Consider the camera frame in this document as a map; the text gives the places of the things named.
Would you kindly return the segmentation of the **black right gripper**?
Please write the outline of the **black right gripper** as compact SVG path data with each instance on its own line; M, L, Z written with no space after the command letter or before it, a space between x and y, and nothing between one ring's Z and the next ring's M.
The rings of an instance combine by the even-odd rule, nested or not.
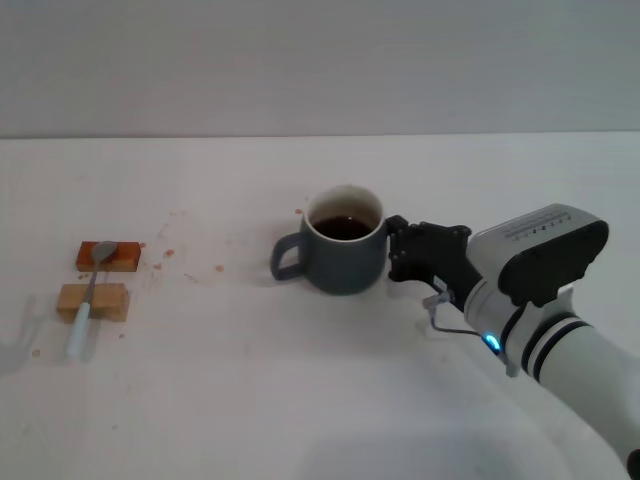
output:
M412 234L409 247L391 246L388 277L393 282L417 280L439 292L450 290L452 303L465 303L472 289L482 280L466 256L471 229L465 225L442 226L410 223L401 215L385 220L391 243L404 243Z

